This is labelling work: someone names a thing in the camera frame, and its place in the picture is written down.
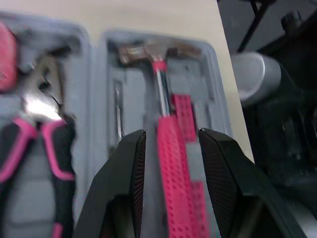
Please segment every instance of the metal pipe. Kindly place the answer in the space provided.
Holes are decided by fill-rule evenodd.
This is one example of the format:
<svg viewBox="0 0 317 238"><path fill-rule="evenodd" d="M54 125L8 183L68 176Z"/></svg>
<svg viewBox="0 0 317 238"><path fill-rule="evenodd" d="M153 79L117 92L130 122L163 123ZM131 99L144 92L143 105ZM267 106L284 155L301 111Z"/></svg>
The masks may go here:
<svg viewBox="0 0 317 238"><path fill-rule="evenodd" d="M165 72L156 70L158 81L158 95L160 100L160 108L162 116L166 117L170 115L170 103L169 103L169 89L167 85L167 79Z"/></svg>
<svg viewBox="0 0 317 238"><path fill-rule="evenodd" d="M264 16L268 6L269 6L268 3L264 3L260 7L256 17L254 18L250 28L248 29L248 32L247 32L246 36L244 37L241 45L239 46L238 52L244 51L245 47L247 46L248 42L250 41L251 37L253 36L254 32L256 31L259 23L261 22L261 20L262 20L262 18Z"/></svg>

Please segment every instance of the hammer head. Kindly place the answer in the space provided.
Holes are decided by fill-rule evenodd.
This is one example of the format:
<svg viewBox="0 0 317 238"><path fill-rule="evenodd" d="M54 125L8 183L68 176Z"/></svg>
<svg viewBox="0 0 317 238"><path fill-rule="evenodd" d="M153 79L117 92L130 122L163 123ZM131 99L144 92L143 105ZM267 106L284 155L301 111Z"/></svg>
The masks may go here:
<svg viewBox="0 0 317 238"><path fill-rule="evenodd" d="M168 55L198 58L201 50L178 41L148 42L119 48L119 57L123 64L134 63L138 60L165 60Z"/></svg>

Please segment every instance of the pliers jaw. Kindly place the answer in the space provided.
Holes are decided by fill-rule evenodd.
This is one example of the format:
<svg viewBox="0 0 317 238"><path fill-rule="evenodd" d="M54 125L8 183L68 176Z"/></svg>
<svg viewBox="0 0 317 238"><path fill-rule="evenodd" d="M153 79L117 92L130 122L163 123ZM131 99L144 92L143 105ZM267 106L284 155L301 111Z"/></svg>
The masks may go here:
<svg viewBox="0 0 317 238"><path fill-rule="evenodd" d="M26 80L21 116L34 123L61 120L62 92L56 59L42 56Z"/></svg>

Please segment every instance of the metal shaft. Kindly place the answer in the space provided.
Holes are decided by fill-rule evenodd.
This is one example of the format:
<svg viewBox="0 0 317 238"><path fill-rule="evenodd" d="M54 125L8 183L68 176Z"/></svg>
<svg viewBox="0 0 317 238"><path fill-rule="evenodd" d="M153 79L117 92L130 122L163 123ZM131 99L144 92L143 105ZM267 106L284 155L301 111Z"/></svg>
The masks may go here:
<svg viewBox="0 0 317 238"><path fill-rule="evenodd" d="M170 115L170 103L169 103L169 89L165 72L156 70L158 81L158 95L160 100L160 108L162 116L166 117Z"/></svg>
<svg viewBox="0 0 317 238"><path fill-rule="evenodd" d="M122 139L122 88L119 83L114 86L114 103L118 141Z"/></svg>

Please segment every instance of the hammer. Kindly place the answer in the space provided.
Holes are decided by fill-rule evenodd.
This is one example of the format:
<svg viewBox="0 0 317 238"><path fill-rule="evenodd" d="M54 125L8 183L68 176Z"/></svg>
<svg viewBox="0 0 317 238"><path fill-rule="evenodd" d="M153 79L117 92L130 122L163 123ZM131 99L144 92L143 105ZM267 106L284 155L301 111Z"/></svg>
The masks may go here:
<svg viewBox="0 0 317 238"><path fill-rule="evenodd" d="M171 114L166 58L169 55L197 58L200 54L200 49L176 41L145 43L119 49L123 64L149 60L158 83L162 117L158 120L157 145L170 238L195 238L198 224L193 212L185 141L176 116Z"/></svg>
<svg viewBox="0 0 317 238"><path fill-rule="evenodd" d="M167 56L173 55L197 58L200 54L200 49L176 41L160 41L119 48L119 57L123 64L134 63L139 60L149 60L151 62L158 83L160 109L163 117L171 114L170 92L166 79Z"/></svg>

